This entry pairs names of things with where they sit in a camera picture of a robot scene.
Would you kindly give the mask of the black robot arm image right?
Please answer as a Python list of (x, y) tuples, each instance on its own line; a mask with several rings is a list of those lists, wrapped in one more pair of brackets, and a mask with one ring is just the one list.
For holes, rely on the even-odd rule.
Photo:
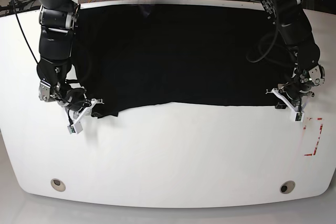
[(293, 76), (279, 92), (293, 106), (298, 106), (311, 88), (324, 81), (325, 71), (319, 65), (320, 48), (314, 40), (302, 0), (261, 0), (261, 3), (265, 11), (274, 15), (276, 31), (296, 59)]

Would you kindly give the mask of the black robot arm image left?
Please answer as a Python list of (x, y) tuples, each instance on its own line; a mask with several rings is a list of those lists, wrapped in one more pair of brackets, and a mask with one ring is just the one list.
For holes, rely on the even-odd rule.
[(72, 67), (70, 56), (80, 5), (78, 0), (39, 2), (39, 98), (44, 102), (57, 102), (67, 111), (78, 112), (91, 105), (85, 98), (85, 89), (72, 88), (72, 82), (67, 80)]

